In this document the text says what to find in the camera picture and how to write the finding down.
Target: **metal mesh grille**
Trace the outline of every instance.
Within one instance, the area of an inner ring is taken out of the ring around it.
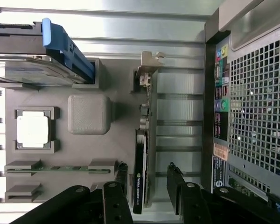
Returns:
[[[248,181],[249,183],[255,185],[257,188],[261,189],[266,193],[270,193],[270,187],[265,185],[264,183],[256,180],[255,178],[249,176],[248,174],[240,171],[239,169],[235,168],[234,166],[229,165],[229,170],[238,176],[242,177],[244,180]]]
[[[230,153],[280,175],[280,42],[231,62]]]

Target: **screw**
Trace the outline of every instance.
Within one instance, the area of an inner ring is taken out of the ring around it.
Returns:
[[[194,184],[192,184],[192,183],[188,183],[188,184],[187,184],[187,187],[189,187],[189,188],[193,188],[193,187],[195,187],[195,185],[194,185]]]
[[[82,192],[82,191],[84,191],[84,188],[78,188],[78,189],[76,190],[77,193],[80,193],[80,192]]]
[[[222,193],[228,193],[228,190],[227,190],[226,188],[220,188],[220,191],[221,191]]]
[[[113,187],[115,187],[116,185],[117,185],[116,183],[110,183],[110,184],[108,185],[108,187],[113,188]]]

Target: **blue plastic latch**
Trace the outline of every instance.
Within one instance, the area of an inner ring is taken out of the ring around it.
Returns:
[[[52,23],[49,18],[42,20],[42,44],[47,49],[59,50],[64,54],[66,67],[72,70],[75,65],[94,82],[94,66],[70,39],[64,28]]]

